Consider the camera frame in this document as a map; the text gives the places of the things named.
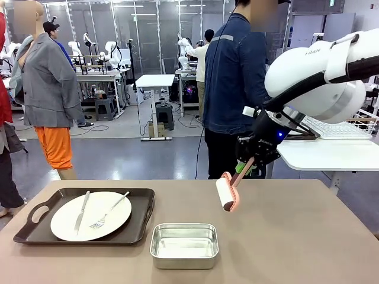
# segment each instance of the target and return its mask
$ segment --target red garment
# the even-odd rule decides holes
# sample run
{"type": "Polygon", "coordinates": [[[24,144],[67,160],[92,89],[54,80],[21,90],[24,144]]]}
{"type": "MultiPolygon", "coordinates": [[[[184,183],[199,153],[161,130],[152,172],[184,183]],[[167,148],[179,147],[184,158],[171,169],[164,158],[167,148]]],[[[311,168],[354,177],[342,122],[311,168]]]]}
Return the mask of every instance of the red garment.
{"type": "MultiPolygon", "coordinates": [[[[5,43],[5,18],[4,14],[0,12],[0,51],[4,47],[5,43]]],[[[0,78],[0,125],[3,125],[5,121],[13,122],[11,101],[9,100],[8,91],[4,86],[2,79],[0,78]]]]}

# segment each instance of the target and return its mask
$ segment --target metal container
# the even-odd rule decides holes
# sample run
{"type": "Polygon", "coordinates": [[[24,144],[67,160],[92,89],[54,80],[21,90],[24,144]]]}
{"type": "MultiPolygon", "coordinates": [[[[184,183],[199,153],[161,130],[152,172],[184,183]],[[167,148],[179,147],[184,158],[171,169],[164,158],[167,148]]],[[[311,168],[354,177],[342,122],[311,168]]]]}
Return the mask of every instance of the metal container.
{"type": "Polygon", "coordinates": [[[210,224],[160,224],[150,245],[159,269],[211,269],[218,253],[216,228],[210,224]]]}

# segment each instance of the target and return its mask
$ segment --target beige pants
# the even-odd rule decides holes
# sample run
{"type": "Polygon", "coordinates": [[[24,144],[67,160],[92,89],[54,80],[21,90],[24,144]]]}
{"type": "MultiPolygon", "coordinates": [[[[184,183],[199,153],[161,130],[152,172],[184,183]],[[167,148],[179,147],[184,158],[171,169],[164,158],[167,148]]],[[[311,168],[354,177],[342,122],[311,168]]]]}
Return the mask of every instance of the beige pants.
{"type": "Polygon", "coordinates": [[[205,83],[197,81],[197,91],[199,93],[199,116],[203,119],[204,112],[204,92],[205,92],[205,83]]]}

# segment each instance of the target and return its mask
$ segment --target black pants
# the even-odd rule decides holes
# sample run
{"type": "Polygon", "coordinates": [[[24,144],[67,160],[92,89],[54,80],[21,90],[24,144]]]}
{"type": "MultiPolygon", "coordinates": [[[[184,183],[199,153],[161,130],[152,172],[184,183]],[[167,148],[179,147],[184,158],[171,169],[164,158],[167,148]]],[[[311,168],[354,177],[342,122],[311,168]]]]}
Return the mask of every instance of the black pants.
{"type": "Polygon", "coordinates": [[[237,134],[221,134],[205,128],[205,142],[208,146],[208,179],[219,179],[224,172],[236,173],[237,134]]]}
{"type": "Polygon", "coordinates": [[[4,208],[17,208],[24,204],[12,178],[12,160],[7,148],[0,154],[0,204],[4,208]]]}

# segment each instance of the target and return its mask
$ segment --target man in denim jacket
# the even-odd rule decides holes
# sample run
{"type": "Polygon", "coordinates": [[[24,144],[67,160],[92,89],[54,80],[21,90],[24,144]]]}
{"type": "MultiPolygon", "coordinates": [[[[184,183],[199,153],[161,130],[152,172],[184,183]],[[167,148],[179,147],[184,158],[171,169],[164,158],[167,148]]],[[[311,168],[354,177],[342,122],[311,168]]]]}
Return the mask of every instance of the man in denim jacket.
{"type": "Polygon", "coordinates": [[[226,25],[216,32],[205,57],[204,118],[209,179],[236,172],[237,136],[249,131],[253,118],[244,106],[256,107],[269,97],[265,89],[264,22],[289,0],[236,0],[226,25]]]}

